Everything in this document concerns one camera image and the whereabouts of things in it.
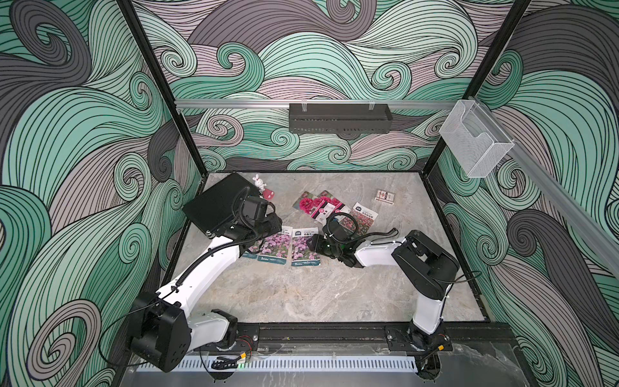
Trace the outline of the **mixed daisy flower seed packet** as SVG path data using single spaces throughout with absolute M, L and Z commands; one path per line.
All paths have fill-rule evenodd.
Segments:
M 354 220 L 340 216 L 338 221 L 348 235 L 353 235 L 354 237 L 366 235 L 378 217 L 377 212 L 360 203 L 356 203 L 348 214 Z

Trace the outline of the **hollyhock seed packet pink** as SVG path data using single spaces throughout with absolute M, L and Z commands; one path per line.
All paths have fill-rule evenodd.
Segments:
M 335 213 L 349 213 L 350 207 L 342 203 L 327 191 L 323 191 L 313 199 L 310 217 L 322 226 L 327 224 L 327 218 Z

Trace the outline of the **pink cosmos seed packet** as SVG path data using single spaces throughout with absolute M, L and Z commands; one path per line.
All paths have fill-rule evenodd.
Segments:
M 293 228 L 283 226 L 277 234 L 265 238 L 259 245 L 257 260 L 270 264 L 285 265 L 292 243 Z
M 243 254 L 244 258 L 256 259 L 261 252 L 264 240 L 258 240 L 250 248 L 248 248 Z
M 293 229 L 291 266 L 304 267 L 320 265 L 319 254 L 311 251 L 308 245 L 312 238 L 318 233 L 319 229 L 317 229 L 317 227 Z

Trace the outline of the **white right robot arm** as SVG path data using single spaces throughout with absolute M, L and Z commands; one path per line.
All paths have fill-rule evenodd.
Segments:
M 409 342 L 421 352 L 440 351 L 449 339 L 441 331 L 443 310 L 456 284 L 459 261 L 419 230 L 400 238 L 399 231 L 371 232 L 356 236 L 336 220 L 313 235 L 307 247 L 351 268 L 396 266 L 417 291 L 416 310 L 409 324 Z

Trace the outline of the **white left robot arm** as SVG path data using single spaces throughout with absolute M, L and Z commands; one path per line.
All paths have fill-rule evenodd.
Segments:
M 189 267 L 155 292 L 143 292 L 128 315 L 127 349 L 163 372 L 206 345 L 231 349 L 237 317 L 220 309 L 192 311 L 214 281 L 257 241 L 282 230 L 275 206 L 261 197 L 241 196 L 231 206 L 232 220 Z

